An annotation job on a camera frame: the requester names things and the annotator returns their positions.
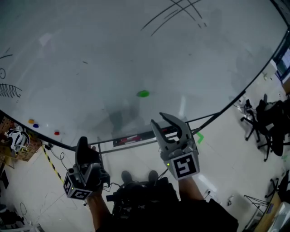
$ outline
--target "desk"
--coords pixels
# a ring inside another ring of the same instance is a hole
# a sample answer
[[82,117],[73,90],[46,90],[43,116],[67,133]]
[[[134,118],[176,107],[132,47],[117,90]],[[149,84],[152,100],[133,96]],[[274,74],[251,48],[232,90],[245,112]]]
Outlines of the desk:
[[273,218],[276,215],[277,210],[281,204],[280,197],[277,192],[274,193],[272,200],[270,201],[264,215],[256,226],[254,232],[266,232],[273,223]]

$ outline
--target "forearm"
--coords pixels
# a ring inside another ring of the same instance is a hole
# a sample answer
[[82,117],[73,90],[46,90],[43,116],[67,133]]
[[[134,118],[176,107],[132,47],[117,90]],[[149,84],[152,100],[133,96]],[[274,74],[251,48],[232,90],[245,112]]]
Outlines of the forearm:
[[179,194],[181,200],[203,200],[195,181],[192,177],[187,177],[178,181]]
[[97,230],[111,215],[110,211],[108,210],[108,207],[106,206],[106,203],[101,195],[88,197],[87,203],[92,213],[95,230]]

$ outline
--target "drawn circle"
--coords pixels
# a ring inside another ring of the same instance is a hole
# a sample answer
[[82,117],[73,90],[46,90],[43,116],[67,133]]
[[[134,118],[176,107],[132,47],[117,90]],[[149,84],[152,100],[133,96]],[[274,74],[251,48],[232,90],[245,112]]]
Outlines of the drawn circle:
[[6,77],[6,72],[3,68],[0,68],[0,78],[4,79]]

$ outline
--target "person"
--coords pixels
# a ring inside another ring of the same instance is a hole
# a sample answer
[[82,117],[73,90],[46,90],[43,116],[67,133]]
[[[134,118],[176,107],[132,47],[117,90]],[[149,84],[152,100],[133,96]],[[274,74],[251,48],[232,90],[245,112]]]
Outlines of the person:
[[151,171],[147,182],[133,181],[128,171],[124,184],[107,200],[114,201],[112,214],[102,198],[102,188],[87,198],[94,228],[102,231],[237,231],[238,222],[221,205],[207,203],[192,177],[178,181],[179,195],[167,177]]

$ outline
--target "whiteboard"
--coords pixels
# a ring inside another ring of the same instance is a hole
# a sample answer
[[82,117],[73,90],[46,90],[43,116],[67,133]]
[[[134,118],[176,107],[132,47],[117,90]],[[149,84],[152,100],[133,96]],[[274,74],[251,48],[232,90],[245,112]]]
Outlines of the whiteboard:
[[193,120],[236,97],[286,30],[265,0],[2,0],[0,109],[70,146],[150,131],[159,112]]

